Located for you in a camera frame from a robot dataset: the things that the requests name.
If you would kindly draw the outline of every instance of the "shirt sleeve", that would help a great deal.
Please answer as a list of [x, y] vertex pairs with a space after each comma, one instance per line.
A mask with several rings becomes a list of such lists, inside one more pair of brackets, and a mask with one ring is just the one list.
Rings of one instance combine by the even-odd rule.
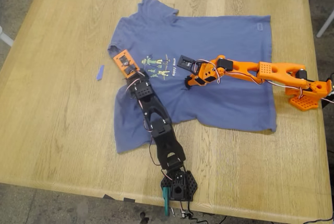
[[152, 25], [171, 23], [177, 13], [178, 10], [158, 0], [142, 0], [137, 13], [119, 20], [108, 46], [110, 57], [124, 49], [130, 50], [138, 42], [138, 32], [142, 33]]
[[165, 19], [175, 16], [178, 10], [158, 0], [142, 0], [142, 2], [138, 4], [138, 12], [150, 19]]

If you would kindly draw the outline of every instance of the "wood grain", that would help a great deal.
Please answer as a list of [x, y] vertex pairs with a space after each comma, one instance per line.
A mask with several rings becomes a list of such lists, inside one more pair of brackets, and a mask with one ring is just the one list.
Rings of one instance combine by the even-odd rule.
[[[0, 72], [1, 182], [163, 205], [148, 146], [117, 154], [114, 143], [124, 81], [106, 47], [140, 1], [33, 1]], [[181, 16], [271, 15], [272, 60], [303, 63], [317, 78], [308, 0], [160, 1]], [[175, 125], [199, 185], [192, 209], [288, 223], [331, 216], [321, 109], [300, 112], [274, 93], [275, 133]]]

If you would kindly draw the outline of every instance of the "floor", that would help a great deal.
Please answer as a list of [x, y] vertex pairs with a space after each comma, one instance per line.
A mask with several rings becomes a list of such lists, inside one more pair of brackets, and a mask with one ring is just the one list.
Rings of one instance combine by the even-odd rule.
[[[0, 0], [0, 25], [11, 38], [15, 38], [31, 2], [32, 0]], [[310, 8], [315, 35], [333, 10], [334, 0], [310, 0]], [[333, 40], [334, 23], [320, 39], [314, 37], [320, 80], [326, 80], [334, 72]], [[0, 41], [0, 69], [8, 52], [9, 47]], [[334, 168], [334, 107], [329, 105], [323, 112], [328, 159], [330, 168]], [[0, 224], [140, 223], [139, 215], [142, 211], [150, 218], [149, 223], [189, 223], [180, 219], [180, 211], [177, 209], [175, 217], [168, 218], [163, 215], [161, 207], [0, 184]], [[219, 223], [224, 216], [195, 212], [195, 217], [207, 219], [209, 223]], [[270, 222], [227, 217], [224, 223]]]

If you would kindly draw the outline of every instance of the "white wire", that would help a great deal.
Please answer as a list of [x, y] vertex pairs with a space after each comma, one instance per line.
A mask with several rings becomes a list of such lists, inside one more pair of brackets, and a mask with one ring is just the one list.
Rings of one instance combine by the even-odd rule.
[[241, 74], [241, 75], [244, 75], [244, 76], [247, 76], [247, 77], [251, 78], [251, 79], [252, 79], [256, 84], [258, 84], [258, 85], [262, 85], [262, 84], [263, 84], [263, 79], [261, 79], [262, 83], [258, 83], [258, 82], [256, 82], [256, 80], [255, 80], [252, 76], [250, 76], [250, 75], [243, 74], [243, 73], [237, 73], [237, 72], [228, 72], [228, 71], [225, 71], [225, 72], [227, 72], [228, 74]]
[[302, 89], [301, 87], [292, 87], [292, 86], [279, 85], [279, 84], [276, 84], [276, 83], [271, 82], [271, 81], [268, 81], [268, 80], [266, 80], [266, 82], [268, 82], [268, 83], [270, 83], [270, 84], [272, 84], [272, 85], [274, 85], [274, 86], [278, 86], [278, 87], [285, 87], [285, 88], [297, 89], [297, 90], [300, 91], [300, 94], [299, 94], [299, 96], [298, 96], [298, 99], [301, 99], [301, 98], [303, 97], [303, 89]]
[[161, 172], [162, 172], [163, 175], [165, 175], [166, 178], [168, 178], [168, 179], [170, 179], [170, 180], [172, 181], [172, 178], [170, 178], [167, 174], [165, 174], [165, 173], [162, 171], [162, 169], [161, 169]]
[[322, 100], [326, 100], [326, 101], [328, 101], [329, 103], [334, 103], [334, 101], [331, 101], [331, 100], [327, 100], [327, 99], [325, 99], [325, 98], [321, 98]]
[[268, 81], [268, 80], [266, 80], [266, 82], [268, 82], [268, 83], [270, 83], [270, 84], [272, 84], [274, 86], [278, 86], [278, 87], [287, 87], [287, 88], [293, 88], [293, 89], [297, 89], [297, 90], [300, 89], [299, 87], [291, 87], [291, 86], [279, 85], [279, 84], [276, 84], [276, 83]]
[[145, 77], [145, 75], [144, 75], [142, 72], [140, 72], [140, 71], [137, 71], [137, 73], [139, 73], [139, 74], [141, 74], [141, 75], [143, 75], [143, 76]]
[[140, 107], [141, 107], [141, 109], [142, 109], [142, 104], [141, 104], [141, 101], [140, 101], [140, 100], [138, 100], [138, 103], [139, 103], [139, 105], [140, 105]]
[[206, 63], [209, 63], [209, 64], [213, 65], [213, 71], [216, 71], [216, 74], [217, 74], [217, 77], [218, 77], [218, 79], [217, 79], [217, 83], [219, 84], [219, 83], [220, 83], [219, 72], [218, 72], [218, 70], [217, 70], [217, 68], [216, 68], [216, 65], [215, 65], [214, 63], [212, 63], [211, 61], [202, 60], [202, 59], [199, 59], [199, 60], [195, 61], [195, 63], [194, 63], [194, 72], [196, 72], [196, 70], [195, 70], [196, 63], [199, 62], [199, 61], [204, 61], [204, 62], [206, 62]]
[[128, 91], [129, 87], [132, 86], [135, 82], [139, 81], [140, 79], [135, 79], [125, 90], [125, 92]]
[[150, 132], [150, 133], [152, 132], [152, 130], [146, 128], [146, 121], [145, 121], [145, 119], [144, 119], [144, 128], [145, 128], [146, 131], [148, 131], [148, 132]]

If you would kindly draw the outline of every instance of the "chair leg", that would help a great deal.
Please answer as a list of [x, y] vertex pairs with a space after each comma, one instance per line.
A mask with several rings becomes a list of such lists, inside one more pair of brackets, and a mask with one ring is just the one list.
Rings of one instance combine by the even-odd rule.
[[326, 20], [326, 22], [324, 23], [323, 27], [321, 27], [321, 29], [319, 30], [319, 32], [317, 33], [317, 38], [320, 38], [323, 33], [326, 31], [326, 29], [328, 28], [328, 26], [330, 25], [330, 23], [334, 20], [334, 10], [333, 12], [329, 15], [328, 19]]
[[0, 39], [2, 39], [9, 46], [12, 46], [14, 43], [14, 40], [12, 40], [8, 35], [4, 34], [3, 32], [0, 33]]

